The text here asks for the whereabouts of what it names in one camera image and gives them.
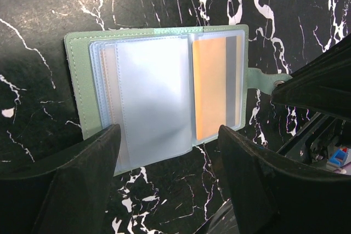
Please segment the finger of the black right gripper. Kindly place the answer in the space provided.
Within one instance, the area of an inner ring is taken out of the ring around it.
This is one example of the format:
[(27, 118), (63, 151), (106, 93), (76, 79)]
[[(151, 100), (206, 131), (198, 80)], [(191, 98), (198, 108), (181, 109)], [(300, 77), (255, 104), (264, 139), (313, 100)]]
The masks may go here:
[(275, 104), (350, 121), (350, 35), (292, 74), (271, 94)]

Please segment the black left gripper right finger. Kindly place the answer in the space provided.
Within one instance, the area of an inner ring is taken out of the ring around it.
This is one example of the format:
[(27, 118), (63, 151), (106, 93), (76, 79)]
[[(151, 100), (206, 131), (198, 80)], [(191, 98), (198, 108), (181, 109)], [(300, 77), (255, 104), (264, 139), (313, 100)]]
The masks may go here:
[(350, 233), (350, 176), (288, 159), (224, 125), (218, 143), (240, 233)]

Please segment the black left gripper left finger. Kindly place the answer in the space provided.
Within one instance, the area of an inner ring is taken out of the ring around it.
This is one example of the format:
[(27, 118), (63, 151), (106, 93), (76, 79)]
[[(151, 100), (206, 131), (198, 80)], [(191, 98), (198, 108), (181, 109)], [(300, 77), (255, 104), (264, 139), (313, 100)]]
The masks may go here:
[(120, 143), (114, 124), (1, 174), (1, 233), (99, 233)]

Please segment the gold striped credit card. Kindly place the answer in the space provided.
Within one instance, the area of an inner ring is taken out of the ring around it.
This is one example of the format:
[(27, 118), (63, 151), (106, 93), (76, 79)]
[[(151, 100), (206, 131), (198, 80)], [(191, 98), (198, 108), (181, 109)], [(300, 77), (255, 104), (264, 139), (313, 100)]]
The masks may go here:
[(202, 141), (221, 125), (241, 123), (242, 37), (198, 39), (192, 51), (196, 140)]

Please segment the mint green card holder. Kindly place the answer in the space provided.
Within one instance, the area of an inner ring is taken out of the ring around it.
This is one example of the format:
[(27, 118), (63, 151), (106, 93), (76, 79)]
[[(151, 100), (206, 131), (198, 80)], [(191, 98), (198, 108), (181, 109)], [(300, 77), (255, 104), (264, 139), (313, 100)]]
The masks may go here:
[(241, 123), (247, 91), (271, 94), (291, 79), (248, 65), (248, 26), (134, 28), (68, 33), (64, 44), (84, 139), (121, 127), (115, 174), (184, 155), (215, 140), (196, 140), (192, 44), (198, 39), (242, 37)]

